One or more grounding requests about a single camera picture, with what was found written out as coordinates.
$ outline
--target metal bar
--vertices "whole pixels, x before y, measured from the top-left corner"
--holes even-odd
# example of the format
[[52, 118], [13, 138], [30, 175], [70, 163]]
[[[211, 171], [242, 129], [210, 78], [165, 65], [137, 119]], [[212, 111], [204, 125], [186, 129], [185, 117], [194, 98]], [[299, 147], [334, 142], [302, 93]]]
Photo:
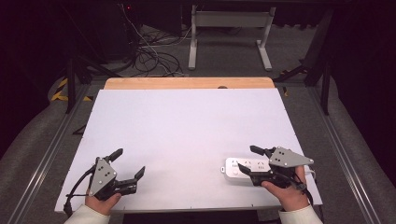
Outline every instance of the metal bar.
[[369, 196], [364, 189], [363, 184], [361, 183], [361, 179], [359, 178], [358, 174], [355, 171], [355, 168], [349, 159], [347, 152], [338, 137], [337, 131], [335, 130], [334, 126], [332, 125], [332, 121], [330, 120], [329, 116], [326, 116], [320, 106], [319, 95], [316, 90], [312, 87], [308, 88], [309, 94], [314, 101], [318, 112], [320, 113], [324, 124], [326, 125], [327, 131], [331, 138], [332, 148], [334, 150], [335, 156], [337, 157], [338, 161], [340, 162], [341, 168], [346, 175], [346, 180], [349, 183], [349, 186], [352, 189], [353, 194], [359, 204], [361, 212], [363, 213], [364, 219], [367, 223], [379, 224], [381, 221], [372, 205]]
[[60, 127], [58, 128], [55, 136], [52, 138], [52, 141], [49, 144], [49, 147], [47, 148], [43, 159], [38, 164], [28, 186], [26, 187], [26, 190], [22, 194], [20, 201], [18, 202], [16, 208], [14, 209], [14, 212], [9, 218], [8, 224], [22, 223], [30, 205], [32, 204], [35, 196], [38, 193], [38, 190], [41, 187], [41, 184], [44, 181], [44, 178], [47, 175], [47, 172], [50, 169], [50, 166], [52, 165], [53, 160], [55, 159], [56, 154], [59, 151], [60, 145], [64, 140], [64, 134], [71, 120], [73, 119], [79, 104], [82, 102], [88, 88], [89, 86], [84, 85], [78, 91], [78, 101], [76, 105], [73, 107], [69, 114], [64, 115], [64, 119], [62, 120]]

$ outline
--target yellow warning label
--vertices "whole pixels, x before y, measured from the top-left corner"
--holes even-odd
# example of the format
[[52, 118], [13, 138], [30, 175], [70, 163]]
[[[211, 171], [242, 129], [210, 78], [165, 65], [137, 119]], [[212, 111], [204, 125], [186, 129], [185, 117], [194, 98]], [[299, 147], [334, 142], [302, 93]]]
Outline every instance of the yellow warning label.
[[[64, 77], [64, 79], [59, 84], [58, 89], [56, 89], [55, 94], [53, 94], [51, 101], [55, 101], [55, 100], [68, 101], [69, 100], [68, 96], [61, 95], [62, 91], [64, 90], [64, 86], [66, 84], [67, 84], [67, 77]], [[93, 101], [93, 96], [84, 96], [83, 101]]]

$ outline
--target wrist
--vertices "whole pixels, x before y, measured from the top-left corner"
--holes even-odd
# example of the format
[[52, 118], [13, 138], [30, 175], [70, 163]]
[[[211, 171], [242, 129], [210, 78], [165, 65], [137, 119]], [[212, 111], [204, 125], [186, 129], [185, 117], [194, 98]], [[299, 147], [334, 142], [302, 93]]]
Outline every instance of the wrist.
[[309, 205], [309, 202], [306, 195], [299, 195], [296, 197], [288, 198], [286, 200], [282, 200], [280, 201], [280, 204], [286, 212], [292, 212], [306, 208]]

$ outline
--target white power strip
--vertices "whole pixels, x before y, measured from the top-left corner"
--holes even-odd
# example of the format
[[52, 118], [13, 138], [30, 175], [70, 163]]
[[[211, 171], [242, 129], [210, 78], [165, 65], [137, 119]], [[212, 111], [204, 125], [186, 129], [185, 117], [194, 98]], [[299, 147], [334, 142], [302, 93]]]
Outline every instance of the white power strip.
[[243, 185], [253, 186], [250, 177], [239, 171], [238, 163], [246, 166], [252, 172], [266, 172], [271, 168], [268, 165], [268, 159], [266, 160], [255, 160], [255, 159], [243, 159], [243, 158], [228, 158], [225, 161], [225, 166], [221, 167], [221, 172], [227, 180]]

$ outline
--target black cable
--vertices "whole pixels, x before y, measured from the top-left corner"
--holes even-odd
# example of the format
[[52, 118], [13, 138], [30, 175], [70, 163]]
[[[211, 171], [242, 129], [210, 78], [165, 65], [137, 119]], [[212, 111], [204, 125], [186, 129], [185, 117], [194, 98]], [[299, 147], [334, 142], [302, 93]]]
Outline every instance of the black cable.
[[67, 214], [68, 217], [71, 217], [73, 215], [73, 209], [72, 209], [72, 204], [70, 203], [71, 199], [75, 196], [74, 192], [76, 191], [78, 185], [85, 179], [87, 175], [90, 175], [94, 172], [95, 167], [91, 167], [85, 174], [79, 178], [77, 181], [76, 185], [72, 188], [69, 194], [66, 195], [67, 200], [66, 203], [64, 204], [64, 212]]

